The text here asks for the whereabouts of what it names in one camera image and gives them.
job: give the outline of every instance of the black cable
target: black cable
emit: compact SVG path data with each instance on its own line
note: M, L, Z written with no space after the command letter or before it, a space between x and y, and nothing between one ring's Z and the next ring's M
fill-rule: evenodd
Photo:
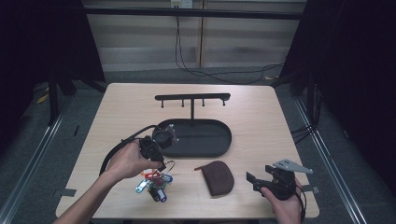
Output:
M120 149L122 149L123 147L125 147L129 143L133 142L139 134L141 134L142 132L145 132L146 130L148 130L150 128L158 128L158 126L157 125L149 125L148 127L140 130L139 132L134 133L133 135L131 135L127 139L121 139L121 142L118 143L115 147L113 147L113 149L111 149L107 153L105 159L103 160L102 167L100 168L99 175L101 175L106 170L107 164L110 161L110 159L114 156L114 154L116 154Z
M177 17L177 36L176 36L176 38L177 39L176 39L176 45L175 45L175 61L176 61L177 67L180 70L182 70L184 72L188 72L191 75L194 75L194 76L197 76L197 77L212 77L212 78L214 78L216 80L227 82L227 83L234 84L234 85L248 85L248 84L252 84L252 83L255 83L255 82L258 82L258 81L262 80L264 71L273 69L273 68L275 68L277 66L283 66L283 63L268 64L268 65L265 65L262 69L255 70L255 71L220 72L220 73L213 73L213 74L208 74L208 73L202 72L202 71L190 70L189 68L187 68L186 64L184 63L182 47L181 47L181 39L180 39L180 30L179 30L179 17ZM177 47L178 47L178 51L179 51L179 54L180 54L180 60L181 60L183 66L180 66L180 64L177 61ZM225 74L253 74L253 73L261 73L261 74L255 80L249 81L249 82L245 82L245 83L232 82L232 81L225 80L225 79L222 79L222 78L219 78L219 77L215 77L215 76L218 76L218 75L225 75Z
M283 77L279 77L279 79L273 83L271 83L269 86L273 87L274 89L282 84L292 82L297 76L299 76L304 69L297 69L296 71L292 72L291 74L288 74Z
M318 127L318 122L319 122L319 118L320 118L320 109L321 109L321 103L322 103L322 95L320 94L320 91L318 90L318 88L315 89L315 113L314 113L314 117L313 120L311 122L310 125L308 126L304 126L302 128L299 128L297 130L291 131L291 133L300 133L300 132L304 132L304 131L308 131L308 133L305 134L299 134L297 136L293 136L293 138L297 138L303 135L302 138L300 138L299 140L294 142L294 145L297 145L298 143L300 143L301 141L303 141L309 134L311 134L312 132L315 131L315 129Z
M301 196L298 195L297 191L294 191L294 195L297 197L298 201L300 202L301 205L301 223L303 223L305 219L305 211L306 211L306 195L300 186L296 185L296 187L301 191L301 193L304 195L304 200L305 204L303 204L303 200L301 199Z

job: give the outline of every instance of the forearm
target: forearm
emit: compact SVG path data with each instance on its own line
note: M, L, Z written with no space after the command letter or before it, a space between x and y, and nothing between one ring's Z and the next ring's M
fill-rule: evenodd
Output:
M54 223L89 223L116 183L111 175L103 173Z

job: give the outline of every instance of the robotic hand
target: robotic hand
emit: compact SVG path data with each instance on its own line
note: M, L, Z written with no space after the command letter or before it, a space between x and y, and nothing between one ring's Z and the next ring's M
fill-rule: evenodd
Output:
M301 199L300 194L297 193L296 188L299 188L296 185L295 174L294 172L301 172L306 174L313 174L312 169L307 169L293 161L283 160L277 161L274 163L274 166L265 165L265 172L271 174L273 176L273 180L266 181L257 179L254 175L247 172L247 181L253 184L253 190L261 192L262 187L266 187L271 192L273 192L274 196L276 196L280 201L285 201L295 195L300 202L302 207L301 211L301 222L303 222L305 218L305 210L306 210L306 197L305 197L305 206L303 204L303 200Z

